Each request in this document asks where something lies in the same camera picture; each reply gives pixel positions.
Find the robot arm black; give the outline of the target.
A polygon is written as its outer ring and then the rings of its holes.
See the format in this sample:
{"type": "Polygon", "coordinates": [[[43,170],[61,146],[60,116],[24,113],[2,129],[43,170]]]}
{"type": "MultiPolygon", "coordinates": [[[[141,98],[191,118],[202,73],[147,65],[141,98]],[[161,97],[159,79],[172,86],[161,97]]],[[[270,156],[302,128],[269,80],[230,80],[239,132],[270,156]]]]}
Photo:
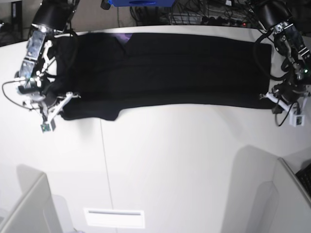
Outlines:
{"type": "Polygon", "coordinates": [[[253,56],[264,76],[278,82],[266,97],[276,102],[274,114],[283,110],[290,115],[302,114],[300,98],[306,99],[311,84],[311,51],[304,43],[302,35],[294,25],[292,14],[280,0],[249,0],[250,10],[258,19],[265,32],[255,41],[253,56]],[[284,75],[276,77],[263,67],[258,57],[259,44],[272,36],[276,51],[284,57],[281,70],[284,75]]]}
{"type": "Polygon", "coordinates": [[[44,0],[32,21],[30,37],[27,41],[26,55],[22,61],[15,80],[18,82],[17,92],[30,99],[30,105],[39,108],[44,131],[52,130],[54,118],[74,97],[71,92],[63,97],[53,94],[52,78],[56,75],[48,73],[48,68],[56,60],[49,57],[49,51],[55,44],[55,37],[64,33],[72,35],[76,42],[76,33],[69,30],[71,20],[79,5],[78,0],[44,0]]]}

